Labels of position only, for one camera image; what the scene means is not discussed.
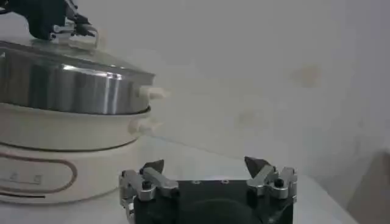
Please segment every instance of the pot handle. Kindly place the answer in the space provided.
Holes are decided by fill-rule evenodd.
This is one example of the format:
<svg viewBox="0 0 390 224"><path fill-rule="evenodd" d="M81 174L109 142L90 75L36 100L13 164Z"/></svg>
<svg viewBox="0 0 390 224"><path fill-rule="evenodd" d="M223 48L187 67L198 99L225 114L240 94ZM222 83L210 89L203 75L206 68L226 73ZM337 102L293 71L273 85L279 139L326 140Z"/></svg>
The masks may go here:
<svg viewBox="0 0 390 224"><path fill-rule="evenodd" d="M171 95L171 93L160 87L141 86L138 89L138 95L148 100L154 100L167 98Z"/></svg>
<svg viewBox="0 0 390 224"><path fill-rule="evenodd" d="M159 126L161 126L163 123L157 121L154 118L146 117L141 119L136 119L134 121L131 121L129 124L129 132L134 133L153 133Z"/></svg>

